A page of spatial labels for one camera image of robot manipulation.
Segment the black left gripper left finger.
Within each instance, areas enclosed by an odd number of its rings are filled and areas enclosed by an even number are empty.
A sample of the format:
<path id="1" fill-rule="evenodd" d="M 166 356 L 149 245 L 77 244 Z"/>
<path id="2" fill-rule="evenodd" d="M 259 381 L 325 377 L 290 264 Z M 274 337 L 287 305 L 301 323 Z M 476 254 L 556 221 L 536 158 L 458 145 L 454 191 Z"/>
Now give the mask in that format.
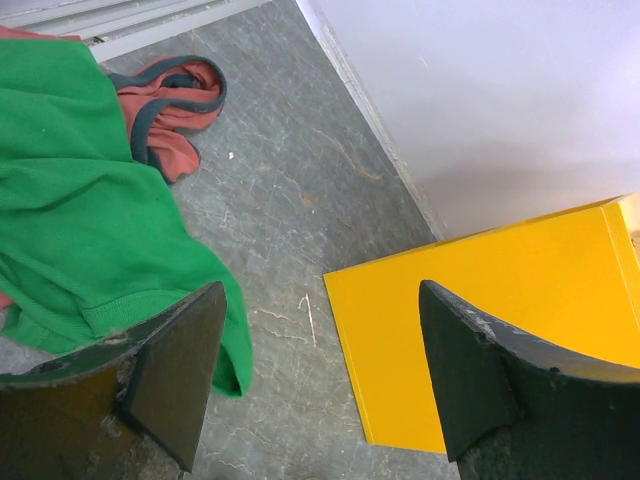
<path id="1" fill-rule="evenodd" d="M 193 468 L 226 299 L 210 283 L 87 348 L 1 377 L 4 479 L 179 479 Z"/>

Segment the green cloth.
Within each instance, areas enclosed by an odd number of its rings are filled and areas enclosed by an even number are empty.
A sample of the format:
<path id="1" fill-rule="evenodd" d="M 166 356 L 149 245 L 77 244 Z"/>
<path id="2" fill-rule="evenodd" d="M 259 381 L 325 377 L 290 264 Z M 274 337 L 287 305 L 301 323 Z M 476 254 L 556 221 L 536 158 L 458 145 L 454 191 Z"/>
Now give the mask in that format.
<path id="1" fill-rule="evenodd" d="M 242 290 L 187 231 L 161 174 L 132 157 L 112 82 L 89 48 L 1 42 L 4 334 L 63 355 L 221 282 L 227 312 L 213 385 L 240 397 L 253 347 Z"/>

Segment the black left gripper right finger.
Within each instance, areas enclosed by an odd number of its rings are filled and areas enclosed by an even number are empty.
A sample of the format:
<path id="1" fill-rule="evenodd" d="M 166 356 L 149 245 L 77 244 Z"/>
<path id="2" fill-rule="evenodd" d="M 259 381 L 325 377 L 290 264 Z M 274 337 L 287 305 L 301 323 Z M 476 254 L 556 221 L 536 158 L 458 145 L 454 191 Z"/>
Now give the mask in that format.
<path id="1" fill-rule="evenodd" d="M 638 478 L 638 369 L 548 342 L 435 281 L 421 283 L 419 311 L 461 478 Z"/>

